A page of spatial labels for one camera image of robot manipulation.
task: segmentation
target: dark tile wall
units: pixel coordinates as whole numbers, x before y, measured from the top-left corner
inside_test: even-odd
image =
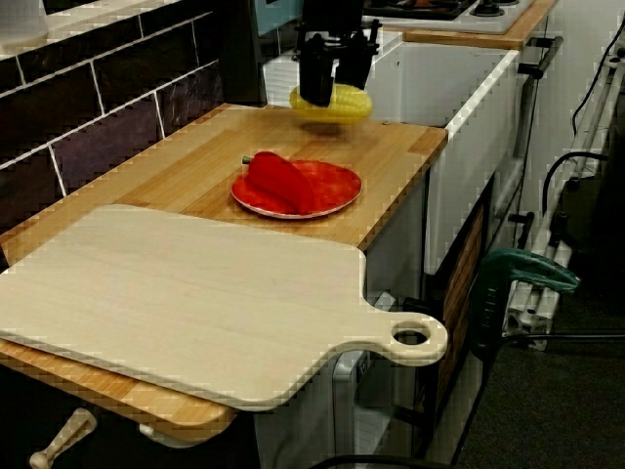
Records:
[[[224,101],[218,3],[182,0],[0,61],[0,233]]]
[[[15,59],[0,61],[0,93],[21,85],[18,62]]]
[[[0,98],[0,164],[101,114],[88,65]]]
[[[149,96],[53,144],[67,193],[161,140],[154,96]]]
[[[217,0],[187,0],[142,14],[145,35],[215,10]]]
[[[169,136],[224,102],[222,77],[213,64],[158,92],[165,135]]]
[[[80,5],[86,5],[93,1],[94,0],[43,0],[43,6],[46,9],[46,13],[51,15],[52,13],[62,12]]]
[[[0,234],[63,198],[45,149],[0,170]]]
[[[223,37],[219,17],[207,15],[195,21],[193,26],[199,64],[206,65],[218,59]]]
[[[139,19],[129,18],[26,52],[20,56],[21,70],[26,82],[33,81],[138,39]]]
[[[109,111],[197,67],[193,31],[186,24],[94,62]]]

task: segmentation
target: cutting board handle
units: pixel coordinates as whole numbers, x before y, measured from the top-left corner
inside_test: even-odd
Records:
[[[379,310],[373,314],[378,317],[378,330],[386,333],[375,337],[371,341],[374,348],[365,347],[367,350],[406,366],[426,366],[438,362],[445,354],[447,329],[431,316]]]

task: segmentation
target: yellow corn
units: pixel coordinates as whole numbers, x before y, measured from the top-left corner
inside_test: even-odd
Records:
[[[300,87],[291,92],[289,100],[300,115],[310,120],[330,124],[355,124],[373,112],[369,95],[355,86],[334,84],[330,106],[319,107],[300,96]]]

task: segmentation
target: black cable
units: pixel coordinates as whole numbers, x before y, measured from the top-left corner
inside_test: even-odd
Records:
[[[547,28],[549,27],[549,17],[545,20],[545,29],[543,30],[543,39],[547,39]],[[543,53],[540,55],[540,60],[542,61],[547,55],[547,49],[543,49]]]
[[[616,41],[618,39],[618,36],[620,36],[621,32],[623,32],[623,28],[625,28],[625,17],[623,17],[623,21],[621,22],[621,25],[619,26],[618,31],[616,31],[616,34],[614,35],[612,40],[609,42],[609,44],[605,48],[604,56],[602,57],[602,60],[599,63],[599,67],[597,67],[597,73],[595,73],[595,78],[593,79],[593,82],[591,83],[590,88],[588,89],[588,92],[586,93],[586,96],[584,97],[584,101],[582,101],[582,104],[579,105],[579,107],[575,110],[575,113],[573,114],[573,117],[571,118],[571,124],[573,126],[573,135],[574,136],[577,136],[577,124],[575,123],[575,119],[577,118],[577,114],[586,105],[586,102],[590,98],[590,95],[593,92],[593,89],[595,88],[595,85],[597,84],[597,80],[599,80],[599,75],[602,72],[602,67],[604,66],[604,62],[605,62],[605,59],[607,58],[607,54],[609,54],[609,50],[616,43]]]
[[[416,469],[451,469],[447,464],[435,462],[417,461],[407,457],[385,456],[382,454],[345,454],[321,461],[310,469],[328,469],[341,464],[384,464],[399,467],[412,467]]]
[[[611,340],[625,340],[625,334],[519,334],[503,337],[499,344],[507,342],[520,342],[525,340],[570,340],[572,342],[592,340],[593,342],[604,342]]]
[[[558,158],[558,160],[549,168],[547,172],[547,176],[545,176],[545,183],[543,184],[543,204],[542,204],[542,214],[545,215],[547,211],[547,196],[549,195],[549,183],[551,182],[551,178],[554,176],[556,170],[560,167],[568,159],[574,158],[575,156],[584,156],[587,158],[598,159],[599,161],[607,161],[607,156],[599,153],[592,153],[590,151],[572,151],[571,153],[567,153],[564,156]]]

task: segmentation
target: red bell pepper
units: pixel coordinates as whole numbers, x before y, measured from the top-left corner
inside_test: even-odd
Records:
[[[288,201],[300,215],[313,212],[313,186],[293,164],[271,151],[260,151],[251,161],[243,159],[247,161],[251,184]]]

